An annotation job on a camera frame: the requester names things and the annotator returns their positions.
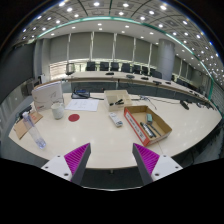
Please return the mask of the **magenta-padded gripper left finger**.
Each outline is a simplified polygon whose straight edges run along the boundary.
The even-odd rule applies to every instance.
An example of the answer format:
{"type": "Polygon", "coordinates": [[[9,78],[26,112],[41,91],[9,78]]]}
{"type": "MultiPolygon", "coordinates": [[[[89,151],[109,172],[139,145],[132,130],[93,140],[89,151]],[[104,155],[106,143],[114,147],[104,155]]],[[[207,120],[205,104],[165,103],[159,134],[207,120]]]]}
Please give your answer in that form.
{"type": "Polygon", "coordinates": [[[65,180],[79,185],[91,154],[91,145],[84,144],[66,155],[57,155],[49,160],[42,169],[65,180]]]}

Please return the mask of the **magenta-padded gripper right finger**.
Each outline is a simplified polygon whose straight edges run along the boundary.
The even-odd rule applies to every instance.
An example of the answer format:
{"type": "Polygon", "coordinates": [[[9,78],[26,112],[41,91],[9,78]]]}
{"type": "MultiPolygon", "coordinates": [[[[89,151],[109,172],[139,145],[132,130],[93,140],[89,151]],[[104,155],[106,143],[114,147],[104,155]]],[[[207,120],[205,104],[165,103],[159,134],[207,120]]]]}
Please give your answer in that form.
{"type": "Polygon", "coordinates": [[[168,155],[158,155],[139,144],[134,143],[132,153],[135,157],[143,184],[147,185],[182,169],[168,155]]]}

